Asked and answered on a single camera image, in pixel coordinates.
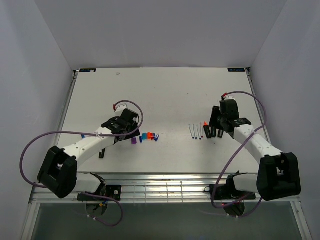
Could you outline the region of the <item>blue capped black highlighter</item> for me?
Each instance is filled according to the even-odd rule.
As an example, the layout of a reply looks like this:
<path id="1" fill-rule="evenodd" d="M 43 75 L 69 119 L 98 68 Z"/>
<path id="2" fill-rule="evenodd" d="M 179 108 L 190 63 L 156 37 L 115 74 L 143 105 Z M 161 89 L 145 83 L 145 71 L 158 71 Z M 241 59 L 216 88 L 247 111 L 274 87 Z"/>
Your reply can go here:
<path id="1" fill-rule="evenodd" d="M 215 138 L 217 136 L 217 129 L 214 126 L 212 126 L 210 130 L 211 130 L 211 137 Z"/>

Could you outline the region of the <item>orange capped black highlighter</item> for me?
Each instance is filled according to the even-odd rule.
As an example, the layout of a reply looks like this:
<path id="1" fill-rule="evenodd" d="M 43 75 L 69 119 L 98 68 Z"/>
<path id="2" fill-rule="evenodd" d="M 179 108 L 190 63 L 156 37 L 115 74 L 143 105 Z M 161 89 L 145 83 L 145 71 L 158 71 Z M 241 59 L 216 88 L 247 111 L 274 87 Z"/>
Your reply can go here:
<path id="1" fill-rule="evenodd" d="M 206 138 L 211 139 L 212 138 L 211 129 L 206 121 L 203 123 L 203 130 L 204 130 Z"/>

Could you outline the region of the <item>purple capped black highlighter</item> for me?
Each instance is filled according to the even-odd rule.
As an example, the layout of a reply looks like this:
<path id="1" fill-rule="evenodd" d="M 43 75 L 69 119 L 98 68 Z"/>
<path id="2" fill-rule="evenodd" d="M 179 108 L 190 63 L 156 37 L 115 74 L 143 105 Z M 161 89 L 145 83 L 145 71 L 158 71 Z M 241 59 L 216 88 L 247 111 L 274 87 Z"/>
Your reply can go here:
<path id="1" fill-rule="evenodd" d="M 223 131 L 222 129 L 219 129 L 219 130 L 218 130 L 217 137 L 218 137 L 218 138 L 222 138 L 223 135 L 224 135 L 224 131 Z"/>

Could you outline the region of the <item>purple highlighter cap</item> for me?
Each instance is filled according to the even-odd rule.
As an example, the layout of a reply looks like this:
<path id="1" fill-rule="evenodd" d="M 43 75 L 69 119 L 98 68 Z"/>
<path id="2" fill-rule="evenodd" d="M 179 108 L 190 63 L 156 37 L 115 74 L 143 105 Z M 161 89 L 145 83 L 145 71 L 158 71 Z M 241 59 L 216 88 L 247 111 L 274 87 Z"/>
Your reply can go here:
<path id="1" fill-rule="evenodd" d="M 132 139 L 131 139 L 131 143 L 134 145 L 134 144 L 137 144 L 137 139 L 135 138 L 135 137 L 133 137 Z"/>

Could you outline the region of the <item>white pen red end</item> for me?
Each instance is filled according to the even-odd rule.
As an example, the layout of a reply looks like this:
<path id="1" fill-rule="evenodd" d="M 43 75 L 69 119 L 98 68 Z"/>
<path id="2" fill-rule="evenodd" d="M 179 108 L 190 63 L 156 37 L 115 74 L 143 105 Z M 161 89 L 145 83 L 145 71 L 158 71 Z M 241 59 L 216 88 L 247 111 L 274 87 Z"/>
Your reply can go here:
<path id="1" fill-rule="evenodd" d="M 203 134 L 203 124 L 202 124 L 202 122 L 200 123 L 200 136 L 201 136 L 201 138 L 204 137 L 204 134 Z"/>

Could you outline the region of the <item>pink capped black highlighter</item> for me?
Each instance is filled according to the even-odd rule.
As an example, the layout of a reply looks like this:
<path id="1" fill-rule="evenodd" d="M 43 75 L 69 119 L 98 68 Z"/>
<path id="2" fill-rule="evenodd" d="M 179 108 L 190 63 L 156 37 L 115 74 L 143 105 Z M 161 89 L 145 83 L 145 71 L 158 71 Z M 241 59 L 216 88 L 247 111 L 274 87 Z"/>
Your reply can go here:
<path id="1" fill-rule="evenodd" d="M 98 155 L 99 159 L 103 159 L 105 157 L 105 151 L 106 151 L 106 149 L 104 148 L 99 152 L 99 155 Z"/>

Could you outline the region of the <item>white pen blue end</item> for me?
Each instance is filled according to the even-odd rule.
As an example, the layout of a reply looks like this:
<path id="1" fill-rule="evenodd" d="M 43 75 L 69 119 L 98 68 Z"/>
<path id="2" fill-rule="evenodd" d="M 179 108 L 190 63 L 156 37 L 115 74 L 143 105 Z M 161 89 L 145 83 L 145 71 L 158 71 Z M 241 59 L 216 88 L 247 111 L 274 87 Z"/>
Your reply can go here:
<path id="1" fill-rule="evenodd" d="M 196 125 L 193 124 L 193 134 L 194 134 L 194 139 L 198 139 L 198 133 L 197 133 L 197 128 L 196 128 Z"/>

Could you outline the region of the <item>orange highlighter cap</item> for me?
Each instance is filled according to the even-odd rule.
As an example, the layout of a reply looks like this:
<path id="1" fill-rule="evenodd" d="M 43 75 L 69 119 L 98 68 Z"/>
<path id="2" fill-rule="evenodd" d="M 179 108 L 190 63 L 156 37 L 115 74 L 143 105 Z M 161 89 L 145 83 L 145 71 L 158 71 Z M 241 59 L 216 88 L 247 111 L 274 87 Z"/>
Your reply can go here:
<path id="1" fill-rule="evenodd" d="M 148 133 L 147 133 L 147 139 L 150 140 L 151 138 L 152 138 L 152 133 L 151 133 L 151 132 L 148 132 Z"/>

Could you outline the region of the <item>small blue capped pen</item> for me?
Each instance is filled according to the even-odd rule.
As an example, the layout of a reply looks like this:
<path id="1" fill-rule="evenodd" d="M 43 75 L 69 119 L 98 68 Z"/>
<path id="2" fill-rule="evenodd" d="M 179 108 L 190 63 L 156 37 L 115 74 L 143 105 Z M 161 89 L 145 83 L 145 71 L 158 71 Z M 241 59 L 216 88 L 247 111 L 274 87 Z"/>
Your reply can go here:
<path id="1" fill-rule="evenodd" d="M 193 126 L 191 124 L 189 124 L 188 126 L 189 126 L 189 131 L 190 131 L 192 139 L 195 139 L 195 132 L 193 130 Z"/>

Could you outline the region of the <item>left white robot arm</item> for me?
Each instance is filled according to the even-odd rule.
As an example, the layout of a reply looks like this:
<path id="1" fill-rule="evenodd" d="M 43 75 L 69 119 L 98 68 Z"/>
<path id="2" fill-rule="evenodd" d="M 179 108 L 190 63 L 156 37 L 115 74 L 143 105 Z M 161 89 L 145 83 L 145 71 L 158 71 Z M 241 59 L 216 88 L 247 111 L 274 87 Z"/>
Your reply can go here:
<path id="1" fill-rule="evenodd" d="M 106 148 L 140 134 L 137 130 L 139 114 L 124 105 L 116 110 L 116 116 L 103 123 L 92 136 L 59 148 L 51 147 L 37 176 L 58 198 L 72 192 L 88 192 L 95 200 L 106 195 L 106 182 L 94 173 L 79 173 L 79 167 Z"/>

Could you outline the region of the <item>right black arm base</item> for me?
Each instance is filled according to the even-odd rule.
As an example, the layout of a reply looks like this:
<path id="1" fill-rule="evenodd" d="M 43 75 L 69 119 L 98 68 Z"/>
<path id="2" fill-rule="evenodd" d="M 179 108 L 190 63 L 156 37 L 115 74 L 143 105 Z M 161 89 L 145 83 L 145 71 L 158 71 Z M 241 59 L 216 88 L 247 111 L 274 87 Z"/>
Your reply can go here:
<path id="1" fill-rule="evenodd" d="M 241 175 L 248 175 L 248 173 L 240 173 L 237 171 L 227 177 L 225 184 L 217 184 L 214 200 L 238 200 L 244 196 L 246 196 L 245 200 L 255 200 L 255 193 L 236 189 L 234 177 Z"/>

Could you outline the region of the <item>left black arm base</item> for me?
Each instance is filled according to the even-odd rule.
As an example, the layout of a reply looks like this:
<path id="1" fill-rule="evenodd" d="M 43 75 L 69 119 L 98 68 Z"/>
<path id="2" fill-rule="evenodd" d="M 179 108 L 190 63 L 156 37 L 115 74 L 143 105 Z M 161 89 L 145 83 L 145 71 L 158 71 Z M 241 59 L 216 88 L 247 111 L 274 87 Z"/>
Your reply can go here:
<path id="1" fill-rule="evenodd" d="M 81 173 L 78 176 L 74 191 L 78 193 L 78 201 L 105 201 L 102 196 L 120 201 L 122 186 L 107 184 L 104 178 L 94 173 Z"/>

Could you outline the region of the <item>right blue corner label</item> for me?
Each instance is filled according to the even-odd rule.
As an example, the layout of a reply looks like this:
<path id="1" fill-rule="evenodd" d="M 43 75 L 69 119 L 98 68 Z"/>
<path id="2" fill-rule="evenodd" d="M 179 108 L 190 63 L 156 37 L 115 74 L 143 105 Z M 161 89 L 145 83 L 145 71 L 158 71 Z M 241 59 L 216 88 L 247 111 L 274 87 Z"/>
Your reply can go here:
<path id="1" fill-rule="evenodd" d="M 245 72 L 246 70 L 244 68 L 228 68 L 227 69 L 228 72 L 232 72 L 232 73 L 242 73 L 242 72 Z"/>

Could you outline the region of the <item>blue corner label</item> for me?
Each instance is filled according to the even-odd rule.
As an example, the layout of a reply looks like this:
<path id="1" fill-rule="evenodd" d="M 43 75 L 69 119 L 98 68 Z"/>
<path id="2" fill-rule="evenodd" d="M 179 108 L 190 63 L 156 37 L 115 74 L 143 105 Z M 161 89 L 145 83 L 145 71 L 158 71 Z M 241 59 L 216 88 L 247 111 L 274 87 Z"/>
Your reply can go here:
<path id="1" fill-rule="evenodd" d="M 242 72 L 245 72 L 246 70 L 244 68 L 228 68 L 227 69 L 228 72 L 232 72 L 232 73 L 242 73 Z"/>
<path id="2" fill-rule="evenodd" d="M 79 70 L 80 73 L 95 73 L 96 72 L 96 68 L 81 68 Z"/>

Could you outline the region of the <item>aluminium frame rail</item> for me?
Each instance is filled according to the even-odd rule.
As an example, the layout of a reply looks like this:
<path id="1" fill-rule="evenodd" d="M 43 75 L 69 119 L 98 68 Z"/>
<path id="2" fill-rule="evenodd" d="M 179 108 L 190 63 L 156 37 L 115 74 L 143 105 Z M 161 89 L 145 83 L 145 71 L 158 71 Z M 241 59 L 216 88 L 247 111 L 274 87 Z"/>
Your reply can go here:
<path id="1" fill-rule="evenodd" d="M 95 192 L 101 183 L 120 185 L 114 195 L 120 197 L 121 204 L 153 203 L 208 203 L 209 185 L 216 183 L 217 174 L 102 174 L 100 177 L 89 173 L 79 173 L 73 192 L 58 198 L 49 189 L 35 187 L 30 203 L 76 203 L 81 192 Z"/>

